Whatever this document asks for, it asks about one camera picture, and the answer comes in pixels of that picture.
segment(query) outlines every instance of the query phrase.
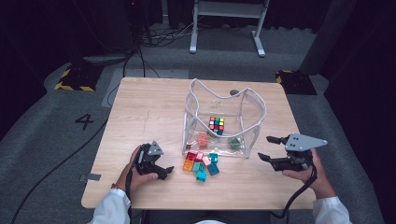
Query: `black object on floor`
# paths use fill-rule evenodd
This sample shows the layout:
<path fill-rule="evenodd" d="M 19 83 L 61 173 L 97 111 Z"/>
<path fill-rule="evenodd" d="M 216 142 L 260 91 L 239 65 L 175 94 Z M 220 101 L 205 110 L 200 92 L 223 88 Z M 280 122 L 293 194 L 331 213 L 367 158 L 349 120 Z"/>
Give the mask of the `black object on floor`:
<path fill-rule="evenodd" d="M 77 67 L 70 65 L 62 74 L 58 84 L 55 86 L 55 90 L 95 91 L 96 83 L 103 69 L 103 66 Z"/>
<path fill-rule="evenodd" d="M 318 95 L 309 76 L 300 71 L 279 70 L 276 82 L 282 85 L 286 94 Z"/>

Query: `gray carpet floor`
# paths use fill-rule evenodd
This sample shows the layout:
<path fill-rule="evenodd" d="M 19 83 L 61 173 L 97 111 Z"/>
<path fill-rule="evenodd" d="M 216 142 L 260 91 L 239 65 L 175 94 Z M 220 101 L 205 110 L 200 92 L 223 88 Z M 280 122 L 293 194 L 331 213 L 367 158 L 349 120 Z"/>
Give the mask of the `gray carpet floor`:
<path fill-rule="evenodd" d="M 190 36 L 166 47 L 142 47 L 144 60 L 155 70 L 183 70 L 188 78 L 276 82 L 275 72 L 296 70 L 315 35 L 309 30 L 263 30 L 266 57 L 255 50 L 250 30 L 207 29 L 198 35 L 196 54 L 189 54 Z M 23 198 L 38 180 L 84 145 L 106 121 L 111 107 L 103 105 L 111 80 L 122 63 L 107 66 L 96 91 L 60 91 L 54 87 L 68 64 L 48 75 L 48 93 L 15 123 L 0 143 L 0 223 L 10 223 Z M 127 73 L 142 69 L 135 55 Z M 327 80 L 311 77 L 318 95 L 288 95 L 300 132 L 326 139 L 319 149 L 330 180 L 350 213 L 353 223 L 384 223 L 375 192 L 342 127 L 323 96 Z M 93 123 L 82 130 L 75 120 L 90 114 Z M 91 171 L 103 129 L 82 150 L 46 177 L 33 190 L 15 223 L 87 223 L 92 209 L 81 205 L 85 183 L 81 175 Z M 138 223 L 140 211 L 134 211 Z M 286 223 L 272 217 L 272 223 Z M 290 211 L 290 223 L 314 223 L 312 211 Z"/>

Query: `toy block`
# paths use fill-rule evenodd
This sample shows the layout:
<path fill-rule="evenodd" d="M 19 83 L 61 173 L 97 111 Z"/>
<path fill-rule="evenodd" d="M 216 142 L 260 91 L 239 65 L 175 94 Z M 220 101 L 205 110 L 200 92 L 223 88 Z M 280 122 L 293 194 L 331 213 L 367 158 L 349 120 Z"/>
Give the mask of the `toy block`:
<path fill-rule="evenodd" d="M 218 161 L 219 161 L 218 153 L 209 153 L 209 160 L 210 160 L 210 163 L 218 163 Z"/>
<path fill-rule="evenodd" d="M 205 171 L 205 166 L 201 162 L 195 162 L 194 165 L 192 166 L 192 171 L 197 173 L 199 171 Z"/>
<path fill-rule="evenodd" d="M 198 171 L 196 176 L 197 181 L 205 182 L 206 181 L 206 173 L 202 171 Z"/>
<path fill-rule="evenodd" d="M 228 139 L 228 144 L 232 149 L 237 149 L 241 147 L 241 143 L 239 142 L 238 138 L 232 137 Z"/>
<path fill-rule="evenodd" d="M 186 156 L 186 161 L 194 161 L 196 157 L 197 157 L 196 153 L 188 152 Z"/>
<path fill-rule="evenodd" d="M 205 166 L 208 166 L 210 164 L 210 160 L 208 157 L 203 157 L 202 162 L 204 163 Z"/>
<path fill-rule="evenodd" d="M 214 163 L 209 164 L 207 166 L 207 170 L 209 171 L 210 175 L 217 175 L 219 173 L 219 168 Z"/>
<path fill-rule="evenodd" d="M 183 170 L 184 171 L 192 171 L 193 165 L 194 165 L 193 161 L 184 160 Z"/>
<path fill-rule="evenodd" d="M 222 135 L 224 132 L 224 119 L 210 117 L 209 129 L 212 130 L 217 135 Z"/>
<path fill-rule="evenodd" d="M 198 134 L 198 145 L 199 147 L 207 147 L 207 135 L 206 133 Z"/>
<path fill-rule="evenodd" d="M 197 156 L 195 157 L 194 161 L 202 161 L 203 158 L 204 158 L 204 152 L 199 151 L 197 152 Z"/>

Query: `white sleeve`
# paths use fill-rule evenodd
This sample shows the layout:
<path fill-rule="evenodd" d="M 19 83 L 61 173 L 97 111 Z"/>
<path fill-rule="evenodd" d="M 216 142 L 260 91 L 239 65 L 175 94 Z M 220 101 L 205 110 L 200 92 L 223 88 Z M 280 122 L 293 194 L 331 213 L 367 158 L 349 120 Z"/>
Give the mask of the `white sleeve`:
<path fill-rule="evenodd" d="M 93 219 L 89 224 L 124 223 L 129 224 L 128 209 L 131 201 L 121 189 L 112 189 L 99 202 L 93 212 Z"/>
<path fill-rule="evenodd" d="M 314 219 L 316 224 L 349 224 L 349 213 L 338 197 L 314 201 Z"/>

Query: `table top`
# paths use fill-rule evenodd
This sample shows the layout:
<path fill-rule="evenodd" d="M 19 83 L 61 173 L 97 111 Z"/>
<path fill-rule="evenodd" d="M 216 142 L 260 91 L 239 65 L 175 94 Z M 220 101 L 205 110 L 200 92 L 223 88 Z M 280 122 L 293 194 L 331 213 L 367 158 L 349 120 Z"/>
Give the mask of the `table top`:
<path fill-rule="evenodd" d="M 298 133 L 288 100 L 277 83 L 201 80 L 210 90 L 227 96 L 230 90 L 251 88 L 266 103 L 267 113 L 260 136 L 249 159 L 219 157 L 219 174 L 206 182 L 183 171 L 182 134 L 185 99 L 191 80 L 174 78 L 125 77 L 120 84 L 99 146 L 82 205 L 94 208 L 108 193 L 134 149 L 155 140 L 164 154 L 156 164 L 175 169 L 165 180 L 147 183 L 132 195 L 132 207 L 139 209 L 283 209 L 291 195 L 303 184 L 275 172 L 261 161 L 258 152 L 284 158 L 284 146 L 271 144 L 266 136 L 286 137 Z M 315 195 L 306 190 L 290 209 L 311 209 Z"/>

